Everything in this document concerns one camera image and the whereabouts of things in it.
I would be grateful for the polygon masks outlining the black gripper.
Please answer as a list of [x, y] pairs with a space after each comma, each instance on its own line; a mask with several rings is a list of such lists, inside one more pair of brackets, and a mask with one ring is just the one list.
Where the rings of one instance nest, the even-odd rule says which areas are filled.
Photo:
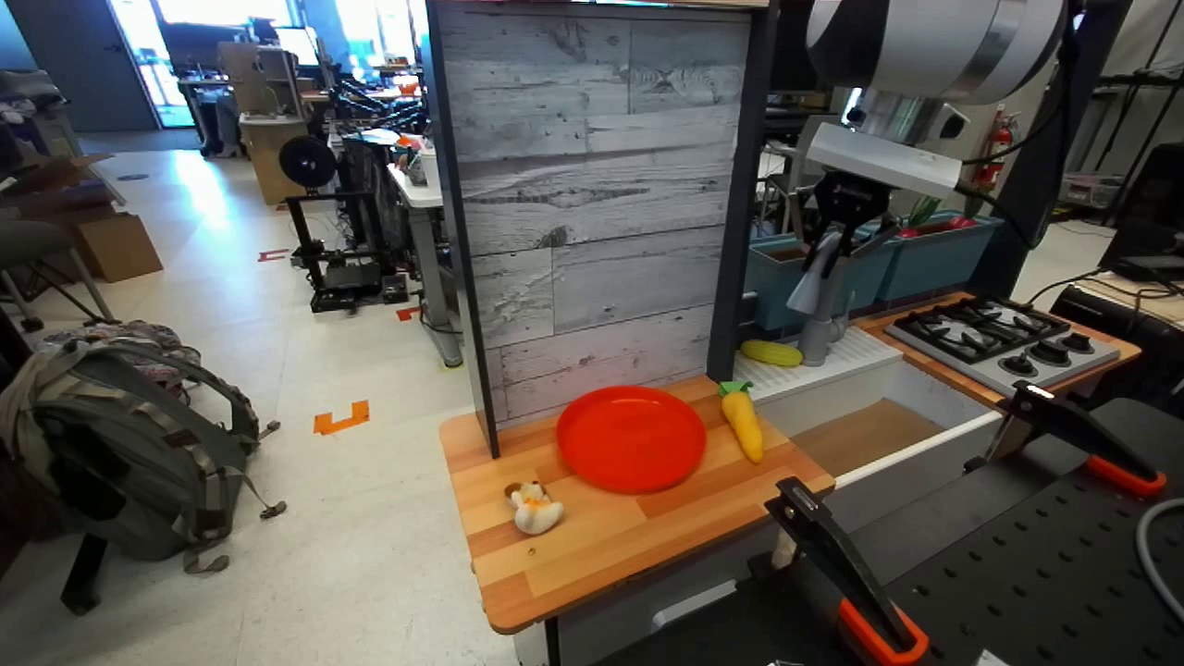
[[814, 186], [814, 205], [822, 241], [842, 232], [865, 246], [896, 231], [896, 220], [890, 214], [893, 190], [859, 176], [828, 172]]

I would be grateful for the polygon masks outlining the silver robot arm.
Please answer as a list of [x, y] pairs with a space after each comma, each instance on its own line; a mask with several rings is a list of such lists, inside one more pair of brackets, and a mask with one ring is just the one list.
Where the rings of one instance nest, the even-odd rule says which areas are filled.
[[[806, 60], [827, 87], [942, 104], [997, 104], [1055, 51], [1066, 0], [811, 0]], [[842, 121], [806, 158], [842, 177], [951, 202], [961, 163]]]

